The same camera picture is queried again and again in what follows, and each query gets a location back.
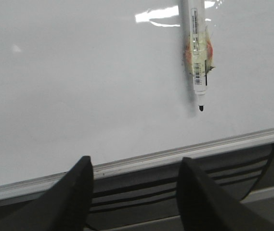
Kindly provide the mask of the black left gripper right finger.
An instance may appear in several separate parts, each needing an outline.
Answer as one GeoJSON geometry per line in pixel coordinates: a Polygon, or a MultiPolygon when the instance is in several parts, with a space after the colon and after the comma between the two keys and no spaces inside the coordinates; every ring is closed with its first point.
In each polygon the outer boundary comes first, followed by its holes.
{"type": "Polygon", "coordinates": [[[190,158],[178,171],[178,210],[185,231],[274,231],[274,223],[233,198],[190,158]]]}

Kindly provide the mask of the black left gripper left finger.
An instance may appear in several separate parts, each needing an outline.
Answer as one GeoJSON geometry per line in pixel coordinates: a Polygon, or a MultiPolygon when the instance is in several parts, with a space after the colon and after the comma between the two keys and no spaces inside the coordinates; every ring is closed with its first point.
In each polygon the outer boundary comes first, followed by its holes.
{"type": "Polygon", "coordinates": [[[92,194],[91,158],[83,156],[41,197],[0,220],[0,231],[82,231],[92,194]]]}

